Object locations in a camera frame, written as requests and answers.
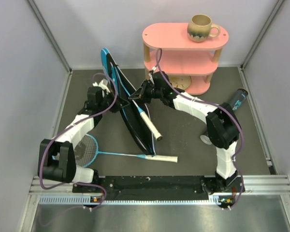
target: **mug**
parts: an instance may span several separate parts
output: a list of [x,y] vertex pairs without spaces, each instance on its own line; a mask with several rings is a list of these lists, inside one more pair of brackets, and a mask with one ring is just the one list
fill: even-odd
[[[212,28],[217,28],[218,33],[210,33]],[[212,24],[212,19],[204,14],[197,14],[188,23],[188,38],[194,42],[203,42],[207,37],[217,37],[220,34],[220,27]]]

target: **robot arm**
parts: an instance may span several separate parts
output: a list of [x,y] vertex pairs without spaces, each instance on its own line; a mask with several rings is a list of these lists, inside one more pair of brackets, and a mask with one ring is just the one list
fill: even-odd
[[[189,95],[188,93],[184,92],[183,95],[193,99],[193,96]],[[205,124],[208,116],[208,113],[214,112],[217,110],[217,107],[214,107],[212,105],[199,103],[195,101],[189,101],[186,98],[183,98],[182,96],[178,95],[174,100],[174,108],[176,110],[184,111],[194,117],[197,117]],[[231,177],[235,172],[236,168],[234,167],[232,163],[232,155],[235,153],[237,140],[232,142],[229,146],[229,148],[225,149],[223,147],[217,147],[217,169],[216,172],[218,175],[220,175],[223,179],[228,179]]]
[[[102,115],[94,118],[88,117],[108,108],[113,100],[114,95],[107,87],[105,79],[99,84],[94,83],[88,89],[84,107],[78,112],[73,122],[67,126],[67,128],[71,128],[59,136],[50,146],[43,164],[43,178],[64,183],[92,183],[94,178],[98,178],[97,171],[76,165],[74,149],[84,135],[97,126],[102,119]],[[128,101],[117,97],[110,111],[115,113],[127,105],[129,105]],[[44,139],[40,144],[38,175],[43,154],[50,141],[50,139]]]
[[[177,89],[189,99],[194,98],[185,91]],[[233,165],[232,156],[235,153],[239,131],[230,118],[217,107],[209,104],[188,100],[176,94],[164,81],[160,72],[152,73],[150,80],[144,80],[141,87],[129,99],[136,102],[150,103],[152,98],[160,99],[165,105],[184,111],[202,120],[206,125],[209,138],[217,150],[216,179],[219,184],[227,187],[236,177],[237,170]],[[229,104],[223,103],[225,108],[235,119],[236,116]]]

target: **shelf tier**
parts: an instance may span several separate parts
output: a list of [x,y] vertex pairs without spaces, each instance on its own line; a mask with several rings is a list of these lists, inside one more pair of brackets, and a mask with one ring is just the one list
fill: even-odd
[[155,23],[143,31],[144,43],[153,49],[163,50],[218,50],[228,42],[227,31],[220,26],[217,37],[208,37],[204,42],[197,43],[188,38],[188,23]]
[[185,90],[190,95],[204,94],[211,83],[205,83],[205,76],[191,76],[191,85]]
[[[218,62],[212,62],[213,54],[208,51],[163,51],[159,63],[166,74],[204,76],[212,74]],[[147,70],[156,65],[156,51],[150,52],[150,61],[144,62]]]

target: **mug handle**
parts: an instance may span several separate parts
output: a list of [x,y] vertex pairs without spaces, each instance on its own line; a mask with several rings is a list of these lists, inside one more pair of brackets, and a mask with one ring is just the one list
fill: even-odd
[[209,36],[210,37],[217,37],[220,34],[220,27],[218,25],[216,25],[216,24],[212,24],[212,28],[211,29],[213,29],[213,28],[217,28],[218,33],[217,34],[209,33]]

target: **racket handle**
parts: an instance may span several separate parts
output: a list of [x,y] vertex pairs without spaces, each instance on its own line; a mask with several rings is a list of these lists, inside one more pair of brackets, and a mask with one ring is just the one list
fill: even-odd
[[147,114],[145,112],[141,112],[140,115],[141,115],[143,121],[146,123],[146,125],[150,129],[150,131],[153,133],[155,139],[157,141],[161,140],[162,139],[162,135],[159,133],[159,131],[157,130],[155,125],[152,123],[152,121],[150,121],[150,119],[147,116]]
[[155,160],[155,161],[168,161],[177,163],[177,156],[146,156],[147,160]]

